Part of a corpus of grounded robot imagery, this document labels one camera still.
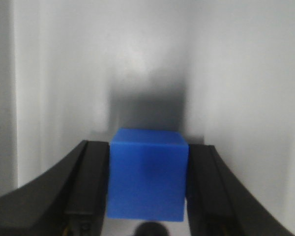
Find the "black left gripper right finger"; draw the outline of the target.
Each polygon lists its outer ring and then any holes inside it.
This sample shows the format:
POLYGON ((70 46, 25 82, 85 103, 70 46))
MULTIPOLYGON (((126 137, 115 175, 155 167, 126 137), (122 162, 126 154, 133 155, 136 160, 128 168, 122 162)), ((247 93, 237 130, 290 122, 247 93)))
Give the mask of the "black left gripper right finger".
POLYGON ((291 236, 237 179, 215 146, 190 144, 186 182, 192 236, 291 236))

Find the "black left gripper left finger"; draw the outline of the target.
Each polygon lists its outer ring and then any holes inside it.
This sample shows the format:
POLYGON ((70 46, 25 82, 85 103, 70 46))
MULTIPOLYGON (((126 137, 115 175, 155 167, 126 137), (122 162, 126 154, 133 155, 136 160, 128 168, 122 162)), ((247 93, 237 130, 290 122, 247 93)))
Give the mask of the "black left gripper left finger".
POLYGON ((0 197, 0 236, 99 236, 109 144, 81 141, 39 177, 0 197))

